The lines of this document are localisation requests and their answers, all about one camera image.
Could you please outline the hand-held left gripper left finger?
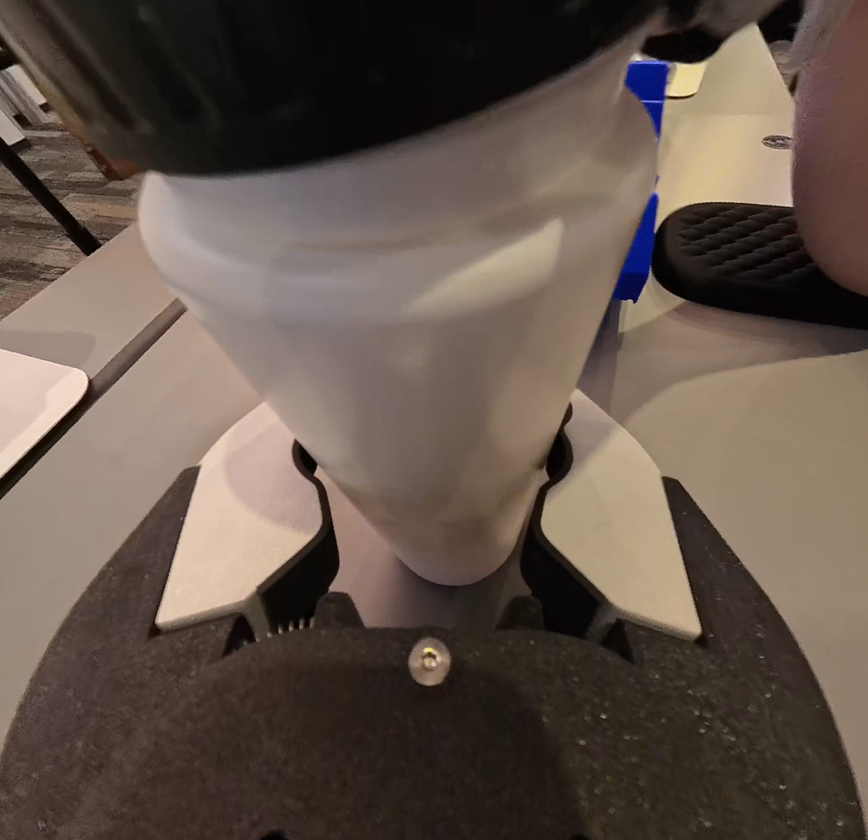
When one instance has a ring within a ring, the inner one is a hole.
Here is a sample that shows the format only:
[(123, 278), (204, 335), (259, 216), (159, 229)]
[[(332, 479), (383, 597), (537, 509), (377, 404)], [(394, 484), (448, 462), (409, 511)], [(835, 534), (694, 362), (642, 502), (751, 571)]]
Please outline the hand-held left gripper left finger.
[(241, 616), (284, 632), (312, 615), (339, 568), (317, 463), (266, 403), (201, 460), (155, 625)]

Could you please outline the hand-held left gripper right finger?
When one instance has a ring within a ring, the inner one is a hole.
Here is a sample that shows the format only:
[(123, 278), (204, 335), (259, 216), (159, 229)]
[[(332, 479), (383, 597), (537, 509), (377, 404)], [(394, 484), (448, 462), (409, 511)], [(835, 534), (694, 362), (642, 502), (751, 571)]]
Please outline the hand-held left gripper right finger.
[(702, 633), (663, 476), (618, 422), (576, 390), (532, 509), (523, 578), (550, 630), (606, 640), (629, 622)]

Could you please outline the white plastic bottle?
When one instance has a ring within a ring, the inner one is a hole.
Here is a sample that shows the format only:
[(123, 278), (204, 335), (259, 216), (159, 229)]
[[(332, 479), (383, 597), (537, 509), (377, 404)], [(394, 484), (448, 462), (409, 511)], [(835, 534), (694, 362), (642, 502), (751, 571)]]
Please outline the white plastic bottle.
[(644, 38), (373, 151), (142, 184), (162, 280), (429, 581), (517, 542), (655, 188)]

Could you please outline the black metal frame leg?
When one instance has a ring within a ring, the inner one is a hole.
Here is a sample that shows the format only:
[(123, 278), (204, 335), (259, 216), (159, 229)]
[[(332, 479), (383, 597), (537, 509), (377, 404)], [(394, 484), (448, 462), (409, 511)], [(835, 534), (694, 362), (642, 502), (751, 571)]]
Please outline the black metal frame leg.
[(1, 163), (85, 256), (101, 248), (100, 241), (67, 210), (38, 175), (20, 158), (17, 151), (3, 139), (1, 139)]

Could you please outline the wooden furniture leg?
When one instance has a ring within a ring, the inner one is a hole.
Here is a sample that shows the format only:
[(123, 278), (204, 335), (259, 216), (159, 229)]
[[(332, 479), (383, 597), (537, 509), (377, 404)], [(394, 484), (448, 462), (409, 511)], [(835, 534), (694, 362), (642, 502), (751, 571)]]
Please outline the wooden furniture leg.
[(112, 160), (90, 144), (85, 144), (83, 149), (91, 158), (98, 171), (103, 174), (106, 181), (121, 182), (133, 179), (141, 173), (140, 169), (132, 162), (128, 160)]

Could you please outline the blue plastic bin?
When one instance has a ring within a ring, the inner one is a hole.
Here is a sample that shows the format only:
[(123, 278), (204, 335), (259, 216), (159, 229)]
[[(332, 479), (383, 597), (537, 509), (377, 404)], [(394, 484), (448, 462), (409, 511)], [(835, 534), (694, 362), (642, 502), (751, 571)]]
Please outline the blue plastic bin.
[[(625, 78), (626, 89), (640, 101), (650, 118), (657, 146), (660, 145), (660, 132), (667, 98), (668, 72), (667, 62), (637, 55), (629, 64)], [(659, 178), (656, 177), (655, 190), (648, 198), (615, 285), (613, 301), (636, 303), (649, 278), (659, 205), (658, 181)]]

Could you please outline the person's right forearm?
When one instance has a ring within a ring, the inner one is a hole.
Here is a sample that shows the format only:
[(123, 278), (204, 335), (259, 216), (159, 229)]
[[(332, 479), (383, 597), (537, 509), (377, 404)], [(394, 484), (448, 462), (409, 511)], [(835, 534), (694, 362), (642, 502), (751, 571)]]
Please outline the person's right forearm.
[(830, 280), (867, 294), (867, 0), (816, 0), (800, 36), (792, 192)]

